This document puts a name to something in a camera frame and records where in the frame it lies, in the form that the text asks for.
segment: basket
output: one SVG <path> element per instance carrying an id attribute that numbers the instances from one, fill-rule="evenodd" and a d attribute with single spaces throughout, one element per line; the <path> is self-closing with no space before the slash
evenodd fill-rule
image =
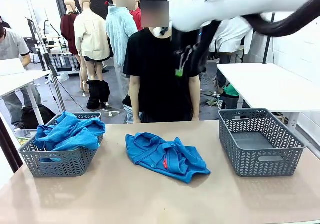
<path id="1" fill-rule="evenodd" d="M 101 113 L 74 113 L 80 120 L 92 118 L 101 119 Z M 57 115 L 47 125 L 53 125 Z M 97 150 L 90 150 L 84 147 L 79 147 L 75 150 L 67 151 L 45 151 L 40 150 L 34 145 L 33 137 L 30 141 L 24 144 L 18 152 L 23 157 L 27 167 L 35 178 L 58 178 L 58 177 L 79 177 L 82 176 L 89 167 Z M 104 135 L 98 137 L 101 144 Z"/>
<path id="2" fill-rule="evenodd" d="M 292 176 L 306 147 L 263 108 L 219 112 L 219 138 L 240 177 Z"/>

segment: red label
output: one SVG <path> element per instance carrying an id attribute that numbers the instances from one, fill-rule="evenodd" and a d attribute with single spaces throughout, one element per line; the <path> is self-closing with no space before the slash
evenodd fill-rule
<path id="1" fill-rule="evenodd" d="M 164 166 L 165 169 L 168 169 L 167 159 L 164 159 L 163 166 Z"/>

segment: person in gray t-shirt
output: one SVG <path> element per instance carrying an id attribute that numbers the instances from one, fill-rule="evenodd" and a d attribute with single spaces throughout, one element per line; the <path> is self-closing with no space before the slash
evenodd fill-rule
<path id="1" fill-rule="evenodd" d="M 19 58 L 22 56 L 22 65 L 26 67 L 31 63 L 30 51 L 22 36 L 15 33 L 9 28 L 4 28 L 0 23 L 0 61 Z M 41 104 L 40 94 L 35 86 L 31 87 L 36 103 Z M 32 106 L 27 89 L 22 88 L 24 105 Z M 5 106 L 8 108 L 11 115 L 11 124 L 15 129 L 24 129 L 25 125 L 22 122 L 22 103 L 15 92 L 10 93 L 2 98 Z"/>

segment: person's hand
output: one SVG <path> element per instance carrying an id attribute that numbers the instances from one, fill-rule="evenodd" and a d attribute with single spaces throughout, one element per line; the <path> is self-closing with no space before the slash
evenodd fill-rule
<path id="1" fill-rule="evenodd" d="M 191 120 L 192 122 L 199 122 L 200 120 L 199 120 L 199 117 L 198 116 L 194 116 L 194 117 L 192 117 L 192 120 Z"/>
<path id="2" fill-rule="evenodd" d="M 140 124 L 140 123 L 141 123 L 140 118 L 134 118 L 133 119 L 133 124 Z"/>

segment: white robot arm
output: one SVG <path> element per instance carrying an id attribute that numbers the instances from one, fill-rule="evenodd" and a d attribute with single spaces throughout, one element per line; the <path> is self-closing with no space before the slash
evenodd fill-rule
<path id="1" fill-rule="evenodd" d="M 203 69 L 210 43 L 223 20 L 243 17 L 256 32 L 270 37 L 292 35 L 320 16 L 320 0 L 168 0 L 177 69 Z M 269 22 L 261 13 L 294 12 Z"/>

